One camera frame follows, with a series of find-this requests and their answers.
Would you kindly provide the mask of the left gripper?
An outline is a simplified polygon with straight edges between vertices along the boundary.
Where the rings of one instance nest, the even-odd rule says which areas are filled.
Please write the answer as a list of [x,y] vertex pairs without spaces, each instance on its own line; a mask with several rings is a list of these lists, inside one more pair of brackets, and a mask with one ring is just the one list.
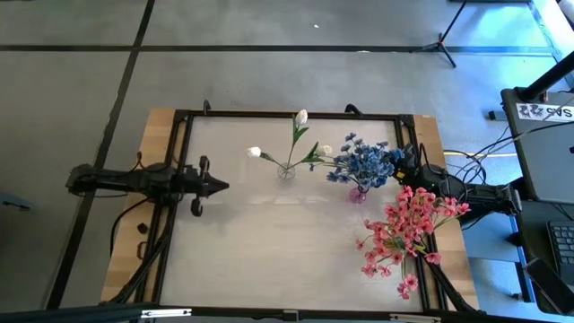
[[191,164],[185,165],[180,174],[180,190],[183,193],[207,197],[228,189],[230,187],[228,182],[217,179],[212,175],[209,176],[211,184],[208,185],[206,177],[209,166],[210,161],[205,155],[200,157],[198,169]]

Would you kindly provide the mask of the small blue flower bunch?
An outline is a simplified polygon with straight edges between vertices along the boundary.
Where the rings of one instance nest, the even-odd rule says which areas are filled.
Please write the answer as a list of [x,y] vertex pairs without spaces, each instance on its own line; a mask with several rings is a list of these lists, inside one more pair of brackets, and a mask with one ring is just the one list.
[[374,188],[380,188],[387,184],[390,178],[393,178],[398,172],[400,162],[404,158],[404,151],[401,149],[388,150],[388,142],[376,143],[380,159],[377,167],[377,177]]

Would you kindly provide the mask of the white artificial tulip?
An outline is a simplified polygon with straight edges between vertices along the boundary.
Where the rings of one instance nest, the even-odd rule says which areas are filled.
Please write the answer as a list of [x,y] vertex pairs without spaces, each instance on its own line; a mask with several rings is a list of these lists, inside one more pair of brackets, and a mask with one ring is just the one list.
[[309,117],[308,112],[305,109],[302,109],[292,119],[292,141],[286,166],[287,170],[289,170],[292,167],[291,157],[296,143],[299,141],[302,135],[308,130],[308,128],[305,127],[308,121],[308,117]]
[[330,145],[316,142],[310,151],[300,161],[297,161],[290,166],[290,169],[300,164],[308,164],[309,169],[314,170],[317,165],[324,163],[326,157],[332,152],[333,148]]
[[249,158],[261,158],[273,164],[276,164],[282,170],[288,170],[286,166],[276,161],[270,154],[264,153],[259,147],[253,146],[246,150],[246,154]]

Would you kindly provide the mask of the large blue flower bunch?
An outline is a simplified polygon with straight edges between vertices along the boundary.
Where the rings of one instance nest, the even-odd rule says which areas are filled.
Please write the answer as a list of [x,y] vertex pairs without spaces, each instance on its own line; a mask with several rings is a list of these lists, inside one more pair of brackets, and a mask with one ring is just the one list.
[[350,133],[345,137],[340,154],[326,163],[326,166],[333,168],[327,173],[326,180],[339,183],[353,182],[363,188],[374,188],[379,159],[376,144],[365,144],[355,133]]

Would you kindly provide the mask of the clear glass vase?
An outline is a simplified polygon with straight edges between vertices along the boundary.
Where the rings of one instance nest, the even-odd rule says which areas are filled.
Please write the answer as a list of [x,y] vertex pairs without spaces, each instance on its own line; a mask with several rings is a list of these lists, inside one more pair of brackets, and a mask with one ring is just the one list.
[[281,163],[277,169],[277,177],[282,183],[293,181],[296,176],[296,169],[288,162]]

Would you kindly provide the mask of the black tripod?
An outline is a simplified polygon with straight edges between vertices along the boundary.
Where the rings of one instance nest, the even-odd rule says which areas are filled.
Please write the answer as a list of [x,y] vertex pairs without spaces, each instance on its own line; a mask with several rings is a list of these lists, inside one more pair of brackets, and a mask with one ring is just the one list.
[[460,7],[458,8],[455,16],[452,18],[452,20],[450,21],[448,27],[439,34],[438,40],[434,43],[422,46],[422,47],[418,47],[415,49],[410,50],[410,53],[422,53],[422,52],[439,52],[445,55],[447,61],[449,62],[449,64],[451,65],[452,68],[456,68],[457,67],[457,63],[455,62],[455,60],[453,59],[453,57],[450,55],[447,47],[445,46],[444,42],[445,39],[447,38],[448,34],[451,32],[453,26],[455,25],[455,23],[457,22],[460,14],[463,12],[463,10],[465,9],[466,5],[467,5],[468,0],[462,0],[462,3],[460,5]]

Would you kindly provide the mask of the black side desk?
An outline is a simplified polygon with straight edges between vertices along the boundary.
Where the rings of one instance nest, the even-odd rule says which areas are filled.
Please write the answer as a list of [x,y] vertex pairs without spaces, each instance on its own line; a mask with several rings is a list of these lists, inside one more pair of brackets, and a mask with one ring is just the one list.
[[520,201],[523,210],[517,216],[493,213],[474,223],[460,223],[479,302],[486,300],[486,284],[492,283],[491,289],[500,296],[491,301],[492,306],[500,308],[510,301],[522,301],[541,312],[562,315],[544,298],[526,274],[525,266],[540,258],[559,275],[547,223],[574,221],[574,205],[521,196]]

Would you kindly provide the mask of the grey laptop with sticker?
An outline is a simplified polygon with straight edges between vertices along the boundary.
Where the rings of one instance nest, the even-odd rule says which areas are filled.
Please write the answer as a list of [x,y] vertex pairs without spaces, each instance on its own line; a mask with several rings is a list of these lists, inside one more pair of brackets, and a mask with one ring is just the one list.
[[514,89],[501,92],[522,177],[523,199],[574,205],[574,94],[549,92],[546,102],[523,102]]

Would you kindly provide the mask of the black pole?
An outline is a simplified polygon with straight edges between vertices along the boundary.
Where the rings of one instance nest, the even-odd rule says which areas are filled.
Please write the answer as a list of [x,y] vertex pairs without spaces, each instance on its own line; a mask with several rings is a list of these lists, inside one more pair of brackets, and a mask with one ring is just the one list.
[[572,71],[574,71],[574,50],[529,86],[519,89],[517,95],[522,101],[532,101]]

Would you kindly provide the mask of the black keyboard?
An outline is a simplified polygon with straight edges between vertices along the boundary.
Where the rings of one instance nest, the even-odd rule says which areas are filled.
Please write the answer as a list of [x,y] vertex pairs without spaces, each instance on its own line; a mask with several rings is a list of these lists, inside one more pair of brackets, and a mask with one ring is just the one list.
[[574,285],[574,221],[547,223],[552,255],[561,279]]

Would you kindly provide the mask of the black smartphone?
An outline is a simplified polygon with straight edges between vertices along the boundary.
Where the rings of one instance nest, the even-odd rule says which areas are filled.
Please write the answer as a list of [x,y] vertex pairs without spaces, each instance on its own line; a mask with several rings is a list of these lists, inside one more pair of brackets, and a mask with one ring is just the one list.
[[542,259],[528,262],[525,272],[554,310],[562,315],[574,313],[574,292]]

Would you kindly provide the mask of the small grey object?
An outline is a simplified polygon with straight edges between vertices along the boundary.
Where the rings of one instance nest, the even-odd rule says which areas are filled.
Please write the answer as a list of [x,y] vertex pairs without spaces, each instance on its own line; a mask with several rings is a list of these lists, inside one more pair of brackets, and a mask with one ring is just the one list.
[[21,197],[0,192],[0,205],[14,206],[24,211],[33,209],[33,204]]

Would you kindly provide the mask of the black aluminium frame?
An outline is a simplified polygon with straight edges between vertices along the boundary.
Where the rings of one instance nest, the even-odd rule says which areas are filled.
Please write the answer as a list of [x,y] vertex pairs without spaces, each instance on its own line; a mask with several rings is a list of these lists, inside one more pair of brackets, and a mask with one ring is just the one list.
[[[312,112],[312,119],[346,121],[389,121],[393,123],[398,143],[423,144],[431,163],[445,166],[443,146],[439,137],[435,117],[425,115],[383,115],[364,114],[356,118],[352,114],[334,112]],[[195,118],[265,118],[287,119],[289,111],[246,111],[210,110],[208,116],[203,110],[153,109],[144,130],[141,149],[151,153],[157,161],[160,155],[169,160],[183,159],[187,155],[187,143],[191,138]],[[172,228],[173,207],[146,206],[128,212],[119,223],[119,238],[109,261],[101,300],[104,303],[127,301],[130,304],[158,305],[164,280],[164,271],[170,251],[170,242],[159,235],[164,228]],[[144,223],[148,232],[141,234],[137,225]],[[425,265],[416,261],[415,267],[422,283],[422,309],[418,312],[366,311],[366,310],[302,310],[304,319],[358,319],[388,320],[390,314],[423,315],[441,318],[442,323],[461,323],[472,315],[481,315],[474,280],[470,273],[463,233],[459,225],[449,223],[445,229],[430,238],[433,249],[442,253],[439,266]],[[278,319],[282,321],[284,310],[250,307],[197,307],[192,306],[191,316],[215,316],[252,319]]]

